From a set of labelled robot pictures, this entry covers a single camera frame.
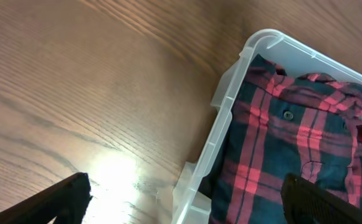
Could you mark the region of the clear plastic storage bin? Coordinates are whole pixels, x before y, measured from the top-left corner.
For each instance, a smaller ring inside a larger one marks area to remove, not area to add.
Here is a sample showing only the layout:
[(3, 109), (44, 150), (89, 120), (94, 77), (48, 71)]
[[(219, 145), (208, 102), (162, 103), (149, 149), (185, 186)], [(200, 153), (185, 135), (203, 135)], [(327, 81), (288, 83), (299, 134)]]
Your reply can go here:
[(260, 54), (285, 67), (292, 77), (308, 72), (325, 72), (338, 81), (362, 85), (362, 74), (334, 61), (307, 45), (275, 29), (262, 29), (252, 34), (242, 49), (239, 60), (221, 77), (211, 106), (217, 116), (204, 144), (199, 160), (184, 165), (173, 190), (173, 216), (171, 224), (207, 223), (211, 200), (198, 188), (218, 157), (231, 123), (231, 107), (250, 61)]

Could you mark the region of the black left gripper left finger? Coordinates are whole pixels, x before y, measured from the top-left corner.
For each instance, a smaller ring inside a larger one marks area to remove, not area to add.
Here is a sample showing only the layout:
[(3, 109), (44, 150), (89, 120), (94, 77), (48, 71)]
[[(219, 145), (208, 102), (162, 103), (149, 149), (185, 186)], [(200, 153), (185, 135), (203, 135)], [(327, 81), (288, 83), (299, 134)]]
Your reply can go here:
[(0, 212), (0, 224), (81, 224), (92, 199), (88, 174), (78, 172)]

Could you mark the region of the red navy plaid shirt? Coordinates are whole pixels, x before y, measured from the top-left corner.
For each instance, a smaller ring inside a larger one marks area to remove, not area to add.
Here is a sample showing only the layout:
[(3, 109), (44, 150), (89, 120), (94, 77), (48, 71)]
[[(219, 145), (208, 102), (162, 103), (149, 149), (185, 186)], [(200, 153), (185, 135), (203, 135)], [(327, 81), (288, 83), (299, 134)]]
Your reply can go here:
[(210, 223), (285, 223), (287, 174), (362, 209), (362, 85), (256, 56), (232, 107)]

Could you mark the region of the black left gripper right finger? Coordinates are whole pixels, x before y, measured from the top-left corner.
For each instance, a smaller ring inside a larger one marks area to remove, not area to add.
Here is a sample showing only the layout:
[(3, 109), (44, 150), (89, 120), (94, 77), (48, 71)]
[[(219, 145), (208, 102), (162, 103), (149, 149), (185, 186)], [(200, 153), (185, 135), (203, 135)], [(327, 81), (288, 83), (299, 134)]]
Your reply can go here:
[(285, 176), (281, 198), (288, 224), (362, 224), (362, 210), (294, 174)]

